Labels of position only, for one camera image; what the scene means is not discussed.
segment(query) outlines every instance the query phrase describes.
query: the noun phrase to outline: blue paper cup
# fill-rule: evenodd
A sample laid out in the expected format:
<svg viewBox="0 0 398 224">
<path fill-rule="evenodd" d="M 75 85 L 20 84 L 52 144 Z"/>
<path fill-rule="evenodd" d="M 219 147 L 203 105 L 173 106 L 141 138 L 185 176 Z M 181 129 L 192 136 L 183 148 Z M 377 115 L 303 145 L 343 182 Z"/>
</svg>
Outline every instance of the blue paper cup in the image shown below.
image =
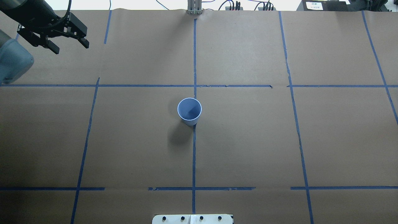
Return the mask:
<svg viewBox="0 0 398 224">
<path fill-rule="evenodd" d="M 188 126 L 194 126 L 202 113 L 202 105 L 194 98 L 185 98 L 177 106 L 178 115 Z"/>
</svg>

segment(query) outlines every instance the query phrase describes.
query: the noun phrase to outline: blue tape line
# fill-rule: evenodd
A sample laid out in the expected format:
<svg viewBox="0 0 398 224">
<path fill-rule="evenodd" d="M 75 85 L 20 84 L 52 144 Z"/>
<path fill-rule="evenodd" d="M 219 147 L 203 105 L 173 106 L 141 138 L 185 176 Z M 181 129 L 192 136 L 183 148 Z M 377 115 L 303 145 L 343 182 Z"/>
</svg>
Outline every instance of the blue tape line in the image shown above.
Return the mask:
<svg viewBox="0 0 398 224">
<path fill-rule="evenodd" d="M 308 179 L 307 179 L 307 171 L 305 168 L 305 161 L 304 161 L 304 153 L 302 150 L 302 144 L 301 144 L 301 135 L 300 135 L 300 127 L 299 127 L 299 120 L 297 118 L 297 110 L 296 110 L 296 102 L 295 102 L 295 98 L 294 98 L 294 92 L 293 92 L 293 87 L 292 87 L 292 78 L 291 78 L 291 74 L 290 74 L 290 69 L 289 69 L 289 64 L 287 62 L 287 49 L 286 49 L 286 41 L 285 41 L 285 34 L 283 32 L 283 23 L 282 23 L 282 14 L 280 11 L 278 11 L 279 13 L 279 23 L 281 25 L 281 34 L 282 34 L 282 41 L 283 41 L 283 50 L 285 51 L 285 61 L 286 61 L 286 69 L 287 69 L 287 73 L 289 75 L 289 86 L 290 86 L 290 94 L 292 97 L 292 104 L 293 104 L 293 112 L 295 115 L 295 121 L 296 121 L 296 130 L 297 130 L 297 135 L 298 135 L 298 141 L 300 144 L 300 153 L 301 153 L 301 165 L 302 165 L 302 172 L 304 175 L 304 183 L 305 186 L 308 187 Z M 312 206 L 311 206 L 311 198 L 310 198 L 310 191 L 308 189 L 306 189 L 306 194 L 307 194 L 307 203 L 308 203 L 308 211 L 310 213 L 310 221 L 311 224 L 314 224 L 314 217 L 312 215 Z"/>
<path fill-rule="evenodd" d="M 93 84 L 1 84 L 4 87 L 96 87 Z M 242 87 L 242 88 L 273 88 L 271 85 L 196 85 L 197 87 Z M 291 85 L 293 88 L 310 87 L 310 88 L 384 88 L 384 85 Z M 163 85 L 163 84 L 100 84 L 98 87 L 194 87 L 194 85 Z M 387 85 L 388 88 L 398 88 L 398 85 Z"/>
<path fill-rule="evenodd" d="M 4 87 L 95 87 L 96 85 L 86 84 L 6 84 Z"/>
<path fill-rule="evenodd" d="M 76 191 L 76 187 L 0 187 L 0 191 Z M 104 191 L 105 187 L 82 187 L 81 191 Z"/>
<path fill-rule="evenodd" d="M 195 187 L 195 191 L 251 191 L 255 187 Z M 149 187 L 149 191 L 192 191 L 192 187 Z"/>
<path fill-rule="evenodd" d="M 106 41 L 108 40 L 108 32 L 109 32 L 109 25 L 111 24 L 111 17 L 112 17 L 112 10 L 109 10 L 108 24 L 106 25 L 105 39 L 103 40 L 104 44 L 106 44 Z"/>
<path fill-rule="evenodd" d="M 161 85 L 161 84 L 101 84 L 99 87 L 194 87 L 194 85 Z"/>
<path fill-rule="evenodd" d="M 94 112 L 94 106 L 96 104 L 96 98 L 97 98 L 97 92 L 98 92 L 98 84 L 100 82 L 100 79 L 98 78 L 97 84 L 96 84 L 96 90 L 94 92 L 94 99 L 93 99 L 93 105 L 91 106 L 91 113 L 90 113 L 90 120 L 88 122 L 88 128 L 87 128 L 87 135 L 86 135 L 86 142 L 84 144 L 84 151 L 83 151 L 83 157 L 82 157 L 82 164 L 80 166 L 80 173 L 79 173 L 79 179 L 77 182 L 77 188 L 76 188 L 76 195 L 75 195 L 75 201 L 73 204 L 73 211 L 72 211 L 72 217 L 70 219 L 70 224 L 74 223 L 74 217 L 76 214 L 76 208 L 77 208 L 77 201 L 79 199 L 79 191 L 80 191 L 80 184 L 82 182 L 82 176 L 83 176 L 83 168 L 84 168 L 84 162 L 86 160 L 86 153 L 87 153 L 87 146 L 88 146 L 88 137 L 90 136 L 90 130 L 91 130 L 91 123 L 93 120 L 93 112 Z"/>
<path fill-rule="evenodd" d="M 291 187 L 293 191 L 306 190 L 306 187 Z M 398 189 L 398 186 L 331 186 L 331 187 L 308 187 L 309 190 L 367 190 L 367 189 Z"/>
<path fill-rule="evenodd" d="M 196 99 L 196 20 L 193 20 L 193 95 Z"/>
<path fill-rule="evenodd" d="M 271 85 L 197 85 L 198 87 L 265 87 L 273 88 Z"/>
<path fill-rule="evenodd" d="M 371 35 L 369 33 L 368 24 L 366 22 L 365 12 L 364 11 L 362 11 L 362 18 L 363 18 L 363 23 L 365 24 L 366 33 L 368 34 L 368 38 L 369 38 L 369 42 L 370 42 L 371 47 L 372 47 L 373 54 L 375 55 L 375 59 L 376 59 L 378 70 L 380 71 L 380 75 L 381 75 L 381 78 L 383 80 L 384 87 L 386 88 L 386 92 L 387 92 L 387 95 L 388 95 L 388 100 L 390 101 L 390 104 L 391 104 L 392 112 L 394 113 L 395 120 L 396 120 L 396 122 L 398 124 L 398 115 L 397 115 L 397 112 L 395 110 L 394 103 L 392 102 L 390 91 L 388 90 L 387 82 L 386 82 L 386 79 L 384 77 L 383 70 L 381 69 L 380 62 L 378 60 L 378 57 L 377 57 L 377 54 L 376 54 L 376 50 L 375 50 L 375 47 L 373 45 L 373 41 L 372 41 Z"/>
<path fill-rule="evenodd" d="M 196 213 L 196 125 L 193 126 L 193 153 L 192 153 L 192 214 Z"/>
<path fill-rule="evenodd" d="M 191 191 L 192 187 L 149 187 L 149 191 Z"/>
<path fill-rule="evenodd" d="M 196 99 L 196 21 L 193 20 L 193 95 Z M 193 156 L 192 156 L 192 214 L 196 214 L 196 125 L 193 126 Z"/>
<path fill-rule="evenodd" d="M 255 187 L 196 187 L 197 191 L 251 191 Z"/>
<path fill-rule="evenodd" d="M 384 85 L 289 85 L 287 87 L 338 87 L 338 88 L 384 88 Z"/>
<path fill-rule="evenodd" d="M 81 187 L 80 191 L 104 191 L 105 187 Z"/>
<path fill-rule="evenodd" d="M 75 191 L 76 187 L 0 187 L 0 191 Z"/>
</svg>

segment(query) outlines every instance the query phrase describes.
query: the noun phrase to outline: label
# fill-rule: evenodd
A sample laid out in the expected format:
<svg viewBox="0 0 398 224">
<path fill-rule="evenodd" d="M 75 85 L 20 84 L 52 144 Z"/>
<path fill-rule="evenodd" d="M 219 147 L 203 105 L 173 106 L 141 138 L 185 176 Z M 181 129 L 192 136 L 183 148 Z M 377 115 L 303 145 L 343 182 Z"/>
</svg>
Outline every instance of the label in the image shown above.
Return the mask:
<svg viewBox="0 0 398 224">
<path fill-rule="evenodd" d="M 323 10 L 322 2 L 306 2 L 307 9 L 311 10 Z"/>
</svg>

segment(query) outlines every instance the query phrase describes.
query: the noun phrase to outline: white wall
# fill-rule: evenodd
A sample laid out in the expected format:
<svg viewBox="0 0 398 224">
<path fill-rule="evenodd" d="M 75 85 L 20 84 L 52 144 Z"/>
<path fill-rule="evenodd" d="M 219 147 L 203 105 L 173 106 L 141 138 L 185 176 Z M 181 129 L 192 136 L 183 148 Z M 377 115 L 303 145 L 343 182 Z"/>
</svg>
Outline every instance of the white wall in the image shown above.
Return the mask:
<svg viewBox="0 0 398 224">
<path fill-rule="evenodd" d="M 398 6 L 394 5 L 393 1 L 394 0 L 388 0 L 386 7 L 396 12 Z M 68 0 L 46 0 L 46 2 L 50 4 L 54 10 L 65 10 L 68 6 Z M 159 0 L 159 2 L 171 10 L 187 8 L 187 0 Z M 217 10 L 223 2 L 224 0 L 215 0 L 214 2 L 203 3 L 202 7 Z M 240 2 L 244 10 L 253 10 L 257 4 L 257 2 L 249 0 L 240 0 Z M 272 0 L 271 2 L 279 11 L 296 11 L 297 6 L 300 4 L 300 0 Z M 72 0 L 71 8 L 73 10 L 108 10 L 109 0 Z M 164 10 L 155 0 L 112 0 L 111 9 L 116 8 L 130 10 Z"/>
</svg>

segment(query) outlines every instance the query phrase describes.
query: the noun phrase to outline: cup rim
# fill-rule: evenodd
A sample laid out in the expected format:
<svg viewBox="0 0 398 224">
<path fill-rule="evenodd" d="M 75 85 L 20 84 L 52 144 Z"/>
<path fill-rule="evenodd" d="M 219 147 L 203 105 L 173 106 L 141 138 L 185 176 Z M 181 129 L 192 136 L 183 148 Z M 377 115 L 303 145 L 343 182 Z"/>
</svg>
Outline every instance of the cup rim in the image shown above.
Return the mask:
<svg viewBox="0 0 398 224">
<path fill-rule="evenodd" d="M 200 106 L 200 113 L 199 113 L 199 115 L 198 115 L 196 118 L 191 119 L 191 120 L 187 120 L 187 119 L 183 118 L 183 117 L 180 115 L 179 111 L 178 111 L 179 105 L 181 104 L 182 101 L 184 101 L 184 100 L 186 100 L 186 99 L 193 99 L 193 100 L 195 100 L 196 102 L 198 102 L 198 103 L 199 103 L 199 106 Z M 197 119 L 197 118 L 202 114 L 202 104 L 200 104 L 199 100 L 197 100 L 197 99 L 195 99 L 195 98 L 192 98 L 192 97 L 185 98 L 185 99 L 181 100 L 181 101 L 178 103 L 178 106 L 177 106 L 177 113 L 178 113 L 178 116 L 179 116 L 181 119 L 186 120 L 186 121 L 193 121 L 193 120 Z"/>
</svg>

